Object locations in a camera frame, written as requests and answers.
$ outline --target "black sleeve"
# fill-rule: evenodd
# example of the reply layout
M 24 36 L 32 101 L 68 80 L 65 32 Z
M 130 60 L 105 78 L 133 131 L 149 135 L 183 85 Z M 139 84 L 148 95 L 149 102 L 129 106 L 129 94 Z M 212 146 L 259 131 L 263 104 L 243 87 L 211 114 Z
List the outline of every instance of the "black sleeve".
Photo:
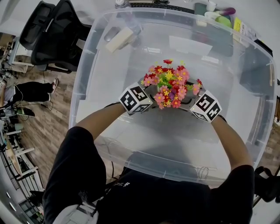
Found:
M 52 224 L 70 205 L 95 201 L 103 195 L 105 185 L 105 165 L 92 135 L 84 128 L 71 128 L 56 155 L 45 189 L 45 223 Z
M 211 190 L 215 217 L 223 223 L 249 224 L 253 211 L 254 168 L 235 168 L 225 182 Z

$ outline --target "black t-shirt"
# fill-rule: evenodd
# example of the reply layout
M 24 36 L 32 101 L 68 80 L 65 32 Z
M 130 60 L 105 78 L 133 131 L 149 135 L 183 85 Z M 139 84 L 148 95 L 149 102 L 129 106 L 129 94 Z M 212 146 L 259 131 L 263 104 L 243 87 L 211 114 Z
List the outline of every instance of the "black t-shirt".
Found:
M 43 198 L 45 223 L 75 204 L 97 203 L 98 224 L 108 223 L 249 223 L 252 216 L 254 169 L 234 169 L 216 189 L 175 182 L 125 170 L 105 194 L 106 171 L 92 135 L 70 129 L 56 156 Z

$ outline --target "flower bouquet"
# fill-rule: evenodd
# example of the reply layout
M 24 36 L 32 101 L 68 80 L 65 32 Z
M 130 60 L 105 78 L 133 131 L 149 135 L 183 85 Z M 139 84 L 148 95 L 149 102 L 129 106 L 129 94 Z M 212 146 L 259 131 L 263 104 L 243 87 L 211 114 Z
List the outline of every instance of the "flower bouquet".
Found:
M 184 67 L 183 61 L 176 69 L 171 67 L 172 59 L 163 60 L 163 62 L 167 66 L 151 66 L 141 84 L 145 88 L 156 86 L 157 93 L 153 98 L 160 109 L 171 106 L 179 108 L 188 91 L 192 91 L 193 96 L 198 95 L 202 89 L 202 82 L 199 79 L 196 80 L 196 83 L 188 82 L 189 72 Z

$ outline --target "wooden floor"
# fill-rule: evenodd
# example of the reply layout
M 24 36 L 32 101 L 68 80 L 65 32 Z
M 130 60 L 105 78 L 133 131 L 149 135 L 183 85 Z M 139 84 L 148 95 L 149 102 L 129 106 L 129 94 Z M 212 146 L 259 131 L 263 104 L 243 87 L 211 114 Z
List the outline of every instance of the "wooden floor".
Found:
M 58 88 L 52 95 L 53 108 L 49 111 L 41 105 L 27 106 L 33 110 L 36 117 L 30 117 L 28 120 L 22 121 L 24 125 L 22 143 L 25 148 L 35 147 L 35 150 L 29 153 L 29 157 L 38 166 L 43 185 L 46 186 L 56 153 L 68 130 L 71 95 L 76 74 L 44 72 L 44 75 L 46 82 L 51 83 L 55 78 L 59 79 Z M 18 76 L 19 83 L 29 81 L 44 83 L 43 73 L 35 68 L 27 72 L 25 76 Z M 49 108 L 52 107 L 50 102 L 47 102 L 46 105 Z M 110 178 L 112 164 L 110 161 L 104 162 L 107 178 Z M 275 173 L 280 165 L 280 128 L 277 126 L 273 126 L 260 165 L 268 167 L 272 173 Z M 119 175 L 121 171 L 122 167 L 115 164 L 115 176 Z

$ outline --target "plastic bottle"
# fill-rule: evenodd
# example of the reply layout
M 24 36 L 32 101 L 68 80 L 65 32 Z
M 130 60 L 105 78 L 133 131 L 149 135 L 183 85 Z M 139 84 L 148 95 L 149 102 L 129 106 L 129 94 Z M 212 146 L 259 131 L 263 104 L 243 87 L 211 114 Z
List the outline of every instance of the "plastic bottle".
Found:
M 128 0 L 116 0 L 115 1 L 115 8 L 127 8 L 131 7 Z M 140 22 L 135 18 L 133 12 L 121 12 L 121 17 L 126 22 L 128 28 L 130 28 L 134 34 L 138 35 L 142 31 L 142 27 Z
M 116 9 L 123 9 L 126 7 L 131 7 L 130 2 L 128 0 L 116 0 L 115 1 Z

